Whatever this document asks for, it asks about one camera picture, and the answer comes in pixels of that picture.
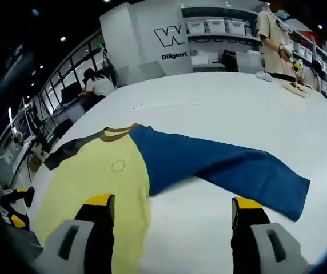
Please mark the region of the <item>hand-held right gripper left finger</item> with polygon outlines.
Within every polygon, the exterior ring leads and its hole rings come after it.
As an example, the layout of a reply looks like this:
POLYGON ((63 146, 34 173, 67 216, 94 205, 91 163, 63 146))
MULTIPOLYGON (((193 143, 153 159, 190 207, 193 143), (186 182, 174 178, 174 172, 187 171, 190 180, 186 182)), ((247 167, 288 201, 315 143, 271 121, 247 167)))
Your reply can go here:
POLYGON ((46 239, 36 273, 112 273, 115 195, 93 196, 46 239))

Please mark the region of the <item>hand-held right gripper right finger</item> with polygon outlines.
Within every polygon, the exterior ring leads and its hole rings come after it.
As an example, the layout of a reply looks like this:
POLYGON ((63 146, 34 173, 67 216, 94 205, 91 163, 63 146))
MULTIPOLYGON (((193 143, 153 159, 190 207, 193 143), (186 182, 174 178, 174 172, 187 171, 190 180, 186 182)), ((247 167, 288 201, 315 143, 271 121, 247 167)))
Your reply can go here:
POLYGON ((300 243, 254 200, 232 198, 233 273, 308 273, 300 243))

